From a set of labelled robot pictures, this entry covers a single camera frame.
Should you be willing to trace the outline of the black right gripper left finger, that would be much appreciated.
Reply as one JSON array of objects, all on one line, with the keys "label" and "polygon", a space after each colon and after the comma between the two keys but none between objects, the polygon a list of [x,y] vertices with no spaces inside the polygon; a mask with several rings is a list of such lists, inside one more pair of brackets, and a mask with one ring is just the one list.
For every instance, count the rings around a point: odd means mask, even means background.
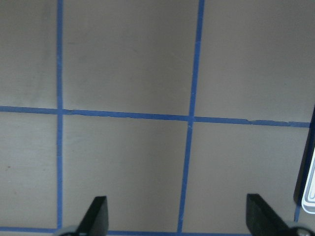
[{"label": "black right gripper left finger", "polygon": [[106,236],[109,228],[106,196],[95,197],[76,229],[77,236]]}]

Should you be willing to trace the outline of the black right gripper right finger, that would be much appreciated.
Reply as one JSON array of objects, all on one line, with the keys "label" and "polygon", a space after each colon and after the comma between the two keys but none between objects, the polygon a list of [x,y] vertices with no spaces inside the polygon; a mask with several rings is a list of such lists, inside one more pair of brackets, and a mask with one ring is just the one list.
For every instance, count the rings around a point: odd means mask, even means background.
[{"label": "black right gripper right finger", "polygon": [[289,226],[259,194],[247,194],[246,226],[252,236],[284,236]]}]

